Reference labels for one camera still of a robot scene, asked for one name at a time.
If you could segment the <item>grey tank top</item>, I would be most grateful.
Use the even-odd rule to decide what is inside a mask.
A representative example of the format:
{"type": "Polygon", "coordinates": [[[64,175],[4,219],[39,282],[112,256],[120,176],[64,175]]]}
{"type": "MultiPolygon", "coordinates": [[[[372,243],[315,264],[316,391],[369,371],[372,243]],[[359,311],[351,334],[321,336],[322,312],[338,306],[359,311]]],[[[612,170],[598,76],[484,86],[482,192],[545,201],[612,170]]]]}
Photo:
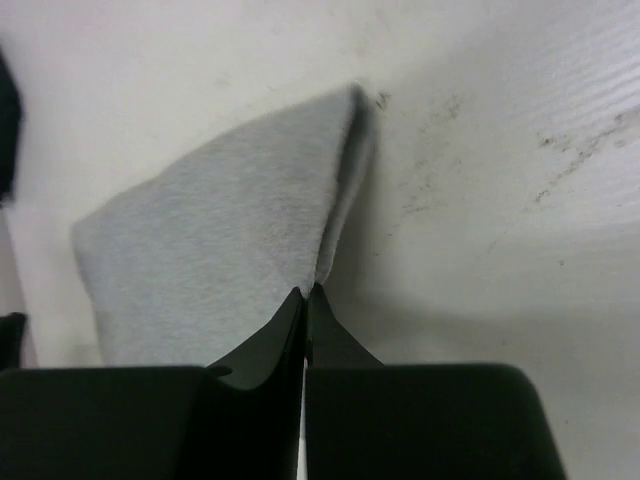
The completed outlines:
{"type": "Polygon", "coordinates": [[[350,85],[245,123],[76,222],[108,366],[205,365],[331,271],[377,122],[350,85]]]}

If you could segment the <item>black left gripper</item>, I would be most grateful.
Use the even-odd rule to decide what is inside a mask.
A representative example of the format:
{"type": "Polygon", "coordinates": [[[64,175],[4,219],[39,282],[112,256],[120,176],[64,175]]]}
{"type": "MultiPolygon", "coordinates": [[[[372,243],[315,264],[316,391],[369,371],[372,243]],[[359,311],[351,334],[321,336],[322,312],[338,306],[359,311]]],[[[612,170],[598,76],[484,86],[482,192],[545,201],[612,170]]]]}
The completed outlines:
{"type": "Polygon", "coordinates": [[[1,56],[1,367],[20,368],[28,317],[5,208],[13,200],[22,120],[20,94],[1,56]]]}

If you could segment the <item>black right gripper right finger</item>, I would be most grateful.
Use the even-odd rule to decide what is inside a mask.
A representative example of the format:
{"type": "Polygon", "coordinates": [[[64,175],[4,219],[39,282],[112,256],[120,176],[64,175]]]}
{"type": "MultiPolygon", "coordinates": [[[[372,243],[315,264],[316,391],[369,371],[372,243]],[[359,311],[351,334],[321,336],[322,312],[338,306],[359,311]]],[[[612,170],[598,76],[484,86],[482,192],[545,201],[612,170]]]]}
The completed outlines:
{"type": "Polygon", "coordinates": [[[505,364],[385,365],[308,297],[311,479],[564,479],[533,383],[505,364]]]}

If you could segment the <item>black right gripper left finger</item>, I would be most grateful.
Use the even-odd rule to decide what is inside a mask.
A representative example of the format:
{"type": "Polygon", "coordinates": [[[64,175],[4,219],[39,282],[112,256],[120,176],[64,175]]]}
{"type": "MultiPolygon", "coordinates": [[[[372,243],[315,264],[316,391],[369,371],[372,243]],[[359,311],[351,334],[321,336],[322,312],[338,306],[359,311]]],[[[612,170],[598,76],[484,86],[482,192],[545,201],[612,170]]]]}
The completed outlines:
{"type": "Polygon", "coordinates": [[[210,366],[9,370],[5,479],[292,479],[304,300],[210,366]]]}

